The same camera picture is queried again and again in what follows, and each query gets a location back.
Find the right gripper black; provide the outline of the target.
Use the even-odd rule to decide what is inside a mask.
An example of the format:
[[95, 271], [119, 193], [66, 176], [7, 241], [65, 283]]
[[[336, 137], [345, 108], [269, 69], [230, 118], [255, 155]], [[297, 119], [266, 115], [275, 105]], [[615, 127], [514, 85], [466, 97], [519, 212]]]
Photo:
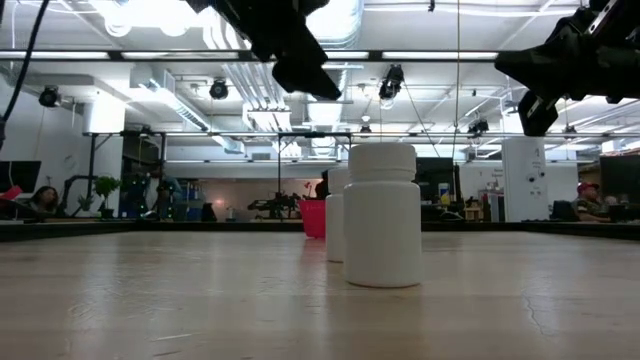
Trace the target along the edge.
[[556, 103], [561, 98], [581, 101], [599, 95], [609, 104], [618, 102], [616, 95], [598, 90], [595, 84], [604, 68], [598, 51], [612, 39], [617, 10], [616, 5], [581, 8], [561, 19], [543, 45], [497, 54], [497, 70], [529, 89], [518, 108], [525, 135], [547, 132], [558, 117]]

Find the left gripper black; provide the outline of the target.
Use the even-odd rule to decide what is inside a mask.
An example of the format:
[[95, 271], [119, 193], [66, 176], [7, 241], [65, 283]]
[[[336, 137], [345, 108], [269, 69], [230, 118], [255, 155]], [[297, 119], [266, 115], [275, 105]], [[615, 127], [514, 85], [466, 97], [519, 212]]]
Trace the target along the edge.
[[274, 56], [272, 76], [288, 93], [303, 92], [337, 100], [342, 92], [323, 69], [328, 57], [310, 30], [306, 17], [329, 0], [186, 0], [200, 13], [213, 9], [235, 28], [248, 29], [251, 51], [262, 62]]

